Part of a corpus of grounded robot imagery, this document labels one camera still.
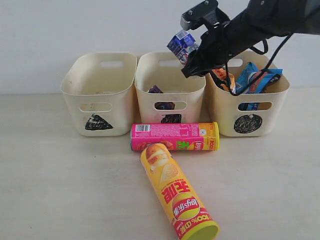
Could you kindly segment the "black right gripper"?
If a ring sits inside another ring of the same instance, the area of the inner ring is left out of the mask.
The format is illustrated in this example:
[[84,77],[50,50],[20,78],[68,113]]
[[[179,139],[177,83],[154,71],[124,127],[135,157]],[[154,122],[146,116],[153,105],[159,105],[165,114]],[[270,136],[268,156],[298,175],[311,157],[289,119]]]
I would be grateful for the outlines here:
[[217,7],[217,0],[204,0],[181,15],[183,30],[195,30],[202,25],[207,28],[201,36],[199,49],[188,56],[181,69],[186,78],[203,77],[211,70],[223,67],[227,61],[224,28],[231,20]]

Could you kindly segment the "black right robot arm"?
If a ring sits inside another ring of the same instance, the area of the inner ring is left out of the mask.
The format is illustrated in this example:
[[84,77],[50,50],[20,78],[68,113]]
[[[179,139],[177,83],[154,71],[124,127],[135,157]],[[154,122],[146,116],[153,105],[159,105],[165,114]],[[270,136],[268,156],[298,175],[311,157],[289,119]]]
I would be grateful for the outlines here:
[[272,37],[290,34],[319,35],[318,0],[251,0],[246,9],[230,19],[216,0],[204,0],[181,16],[181,27],[195,30],[204,25],[207,31],[181,70],[186,78],[204,76],[214,68],[255,44]]

